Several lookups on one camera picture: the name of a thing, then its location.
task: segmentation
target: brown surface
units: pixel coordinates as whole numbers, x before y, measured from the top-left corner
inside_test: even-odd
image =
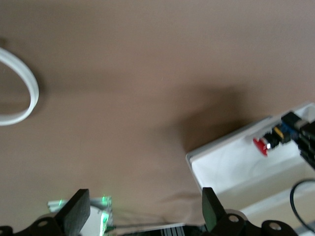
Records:
[[[0,44],[40,84],[0,128],[0,225],[112,195],[117,224],[202,223],[187,151],[315,101],[313,1],[0,1]],[[27,106],[0,68],[0,111]]]

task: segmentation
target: silver bolt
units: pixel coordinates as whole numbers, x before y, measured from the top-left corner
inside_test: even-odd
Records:
[[[236,223],[236,222],[239,221],[239,219],[237,218],[236,215],[230,215],[230,216],[228,217],[228,219],[229,219],[230,221],[234,222],[234,223]]]
[[[48,224],[48,221],[43,220],[43,221],[39,222],[37,226],[38,226],[38,227],[43,227],[43,226],[45,226],[45,225],[47,225],[47,224]]]
[[[277,224],[276,222],[271,222],[269,224],[269,227],[273,230],[281,230],[281,226],[279,224]]]

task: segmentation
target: black cable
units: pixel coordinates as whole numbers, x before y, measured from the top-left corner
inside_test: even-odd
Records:
[[[296,218],[300,221],[300,223],[305,227],[307,228],[309,231],[313,232],[315,234],[315,229],[312,229],[310,226],[308,226],[305,221],[300,217],[299,213],[297,213],[297,210],[295,208],[295,204],[294,204],[294,192],[295,192],[295,189],[302,183],[307,183],[307,182],[315,182],[315,179],[304,179],[300,182],[297,182],[291,189],[291,192],[290,192],[290,204],[291,204],[291,208],[292,208],[292,211],[294,213],[294,215],[296,216]]]

